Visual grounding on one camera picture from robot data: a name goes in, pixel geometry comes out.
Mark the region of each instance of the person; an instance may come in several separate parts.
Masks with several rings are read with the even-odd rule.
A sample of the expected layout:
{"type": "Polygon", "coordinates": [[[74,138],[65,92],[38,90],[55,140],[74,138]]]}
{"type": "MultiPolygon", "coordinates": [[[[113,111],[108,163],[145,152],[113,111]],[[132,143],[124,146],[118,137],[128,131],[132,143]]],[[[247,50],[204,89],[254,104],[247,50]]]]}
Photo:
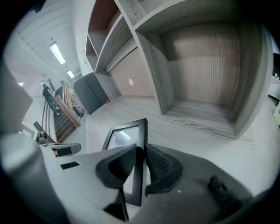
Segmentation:
{"type": "Polygon", "coordinates": [[[50,93],[49,87],[46,84],[43,84],[43,96],[45,97],[45,100],[47,101],[47,104],[52,109],[52,111],[55,113],[56,116],[58,116],[60,113],[57,111],[57,102],[56,99],[52,96],[50,93]]]}

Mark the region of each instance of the ceiling light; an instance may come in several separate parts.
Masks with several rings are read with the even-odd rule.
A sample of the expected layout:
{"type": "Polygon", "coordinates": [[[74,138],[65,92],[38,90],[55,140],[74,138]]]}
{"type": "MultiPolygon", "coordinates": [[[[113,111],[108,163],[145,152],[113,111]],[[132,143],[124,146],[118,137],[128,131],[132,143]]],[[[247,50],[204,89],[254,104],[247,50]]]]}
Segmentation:
{"type": "Polygon", "coordinates": [[[68,74],[71,78],[74,77],[73,73],[72,73],[70,70],[67,72],[67,74],[68,74]]]}
{"type": "Polygon", "coordinates": [[[52,44],[50,47],[49,47],[52,51],[52,53],[54,54],[54,56],[56,57],[56,59],[59,61],[60,64],[64,64],[65,63],[65,60],[64,58],[62,57],[62,54],[60,53],[60,50],[58,49],[58,46],[56,43],[52,44]]]}

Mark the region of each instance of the staircase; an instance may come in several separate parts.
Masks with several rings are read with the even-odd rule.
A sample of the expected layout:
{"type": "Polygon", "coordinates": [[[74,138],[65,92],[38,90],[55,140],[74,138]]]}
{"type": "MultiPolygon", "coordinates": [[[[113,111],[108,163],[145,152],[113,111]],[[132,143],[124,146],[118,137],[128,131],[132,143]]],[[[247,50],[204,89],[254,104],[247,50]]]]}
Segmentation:
{"type": "MultiPolygon", "coordinates": [[[[66,91],[63,86],[56,91],[56,96],[60,96],[62,101],[67,105],[66,91]]],[[[68,116],[61,110],[57,117],[54,117],[54,125],[56,130],[56,140],[62,143],[73,131],[76,130],[75,124],[68,118],[68,116]]]]}

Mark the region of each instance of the white ceiling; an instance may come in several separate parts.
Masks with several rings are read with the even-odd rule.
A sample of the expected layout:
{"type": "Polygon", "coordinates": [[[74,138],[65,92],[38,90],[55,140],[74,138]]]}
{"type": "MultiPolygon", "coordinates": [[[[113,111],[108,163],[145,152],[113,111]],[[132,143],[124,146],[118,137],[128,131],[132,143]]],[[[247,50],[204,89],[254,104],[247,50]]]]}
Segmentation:
{"type": "Polygon", "coordinates": [[[15,28],[4,58],[17,76],[22,73],[26,77],[37,71],[38,77],[43,79],[56,75],[66,81],[70,79],[68,70],[78,76],[81,70],[72,29],[72,1],[47,0],[40,12],[28,12],[15,28]],[[66,61],[63,65],[49,49],[55,42],[66,61]]]}

